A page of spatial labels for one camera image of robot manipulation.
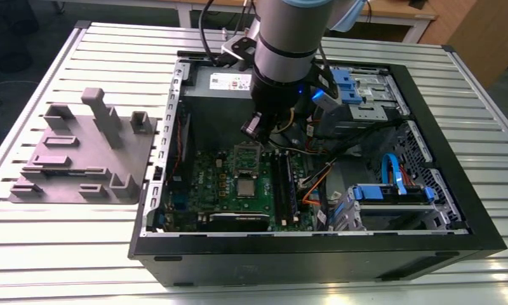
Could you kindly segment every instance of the wooden desk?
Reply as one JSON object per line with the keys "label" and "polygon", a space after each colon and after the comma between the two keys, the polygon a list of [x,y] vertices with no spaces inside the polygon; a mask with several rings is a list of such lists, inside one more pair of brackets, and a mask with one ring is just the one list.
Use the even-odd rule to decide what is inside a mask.
{"label": "wooden desk", "polygon": [[[214,0],[209,8],[210,11],[241,12],[245,0]],[[180,0],[181,8],[177,8],[180,26],[192,27],[189,18],[190,10],[201,10],[206,0]],[[372,18],[374,24],[406,25],[409,30],[402,39],[404,43],[417,43],[430,20],[437,18],[437,13],[428,3],[421,10],[408,6],[408,0],[370,0]],[[366,22],[368,6],[362,8],[358,22]]]}
{"label": "wooden desk", "polygon": [[[172,8],[177,10],[180,27],[192,28],[190,11],[200,11],[208,0],[61,0],[62,2],[142,6],[149,8]],[[244,0],[214,0],[210,11],[240,13]],[[408,0],[370,0],[372,19],[374,24],[405,25],[409,30],[402,39],[404,43],[417,43],[425,28],[437,18],[430,5],[425,3],[421,10],[408,6]],[[358,22],[366,22],[368,6],[362,8]]]}

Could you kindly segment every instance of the motherboard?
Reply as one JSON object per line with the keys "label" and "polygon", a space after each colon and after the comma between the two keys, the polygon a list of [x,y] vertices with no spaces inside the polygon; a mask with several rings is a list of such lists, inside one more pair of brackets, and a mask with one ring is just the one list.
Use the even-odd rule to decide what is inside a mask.
{"label": "motherboard", "polygon": [[310,207],[300,211],[301,155],[241,143],[197,151],[190,188],[165,204],[166,231],[312,231]]}

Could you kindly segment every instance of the white sticker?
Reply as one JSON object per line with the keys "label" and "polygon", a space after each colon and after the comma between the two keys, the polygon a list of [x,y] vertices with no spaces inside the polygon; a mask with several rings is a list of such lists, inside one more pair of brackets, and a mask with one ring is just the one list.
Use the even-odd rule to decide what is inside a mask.
{"label": "white sticker", "polygon": [[334,191],[329,197],[329,201],[337,200],[342,194]]}
{"label": "white sticker", "polygon": [[250,74],[212,73],[210,90],[250,90]]}
{"label": "white sticker", "polygon": [[357,92],[360,95],[372,95],[372,91],[369,89],[357,88]]}
{"label": "white sticker", "polygon": [[312,137],[314,135],[314,127],[312,125],[306,125],[306,136]]}
{"label": "white sticker", "polygon": [[318,217],[321,223],[325,224],[325,220],[326,220],[328,217],[325,216],[325,214],[322,213],[321,210],[318,210],[318,213],[316,214],[316,217]]}

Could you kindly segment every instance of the power supply label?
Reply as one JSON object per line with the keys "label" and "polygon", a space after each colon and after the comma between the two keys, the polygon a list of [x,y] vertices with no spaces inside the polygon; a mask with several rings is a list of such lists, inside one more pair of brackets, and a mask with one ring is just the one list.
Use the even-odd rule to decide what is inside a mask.
{"label": "power supply label", "polygon": [[250,90],[250,74],[212,73],[210,90]]}

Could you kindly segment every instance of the green circuit board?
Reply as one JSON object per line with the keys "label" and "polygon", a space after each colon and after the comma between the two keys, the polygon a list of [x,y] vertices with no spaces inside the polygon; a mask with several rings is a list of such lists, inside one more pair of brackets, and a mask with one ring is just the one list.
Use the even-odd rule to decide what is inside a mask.
{"label": "green circuit board", "polygon": [[[174,231],[194,232],[197,217],[202,212],[233,212],[265,214],[270,216],[270,231],[310,231],[312,211],[298,213],[298,221],[282,226],[274,221],[274,203],[272,194],[270,153],[260,152],[258,162],[252,151],[233,150],[208,152],[198,151],[193,162],[192,187],[182,210],[173,212]],[[302,158],[290,156],[294,179],[305,176]],[[254,177],[237,175],[233,170],[256,168]],[[248,180],[253,185],[248,197],[237,190],[238,180]]]}

